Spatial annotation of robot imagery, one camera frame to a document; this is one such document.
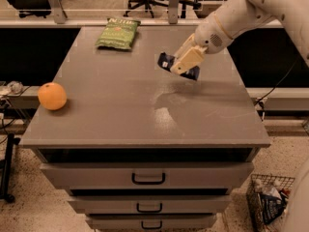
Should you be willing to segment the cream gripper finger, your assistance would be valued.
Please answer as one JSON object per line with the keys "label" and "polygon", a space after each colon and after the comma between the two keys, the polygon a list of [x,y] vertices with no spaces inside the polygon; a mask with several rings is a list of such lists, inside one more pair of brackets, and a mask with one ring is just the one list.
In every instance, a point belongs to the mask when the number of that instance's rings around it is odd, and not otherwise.
{"label": "cream gripper finger", "polygon": [[192,60],[195,54],[195,39],[194,35],[191,34],[182,46],[175,52],[174,56],[176,59]]}
{"label": "cream gripper finger", "polygon": [[207,50],[206,47],[200,47],[198,45],[191,46],[188,49],[180,49],[175,54],[175,61],[170,71],[174,74],[181,75],[198,66],[203,62]]}

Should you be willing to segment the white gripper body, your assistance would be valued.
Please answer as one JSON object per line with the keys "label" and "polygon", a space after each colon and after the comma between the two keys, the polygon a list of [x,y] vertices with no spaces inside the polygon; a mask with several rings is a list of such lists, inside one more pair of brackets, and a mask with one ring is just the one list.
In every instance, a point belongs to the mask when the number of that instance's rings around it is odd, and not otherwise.
{"label": "white gripper body", "polygon": [[196,28],[194,40],[208,54],[217,53],[233,42],[216,13],[211,13]]}

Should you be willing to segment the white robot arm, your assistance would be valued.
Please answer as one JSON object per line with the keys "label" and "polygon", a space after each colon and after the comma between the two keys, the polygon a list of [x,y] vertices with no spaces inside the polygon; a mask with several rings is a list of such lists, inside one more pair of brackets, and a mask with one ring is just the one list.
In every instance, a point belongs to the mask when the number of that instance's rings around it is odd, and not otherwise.
{"label": "white robot arm", "polygon": [[214,54],[242,33],[278,20],[309,65],[309,0],[227,0],[210,13],[174,54],[169,71],[191,76],[207,54]]}

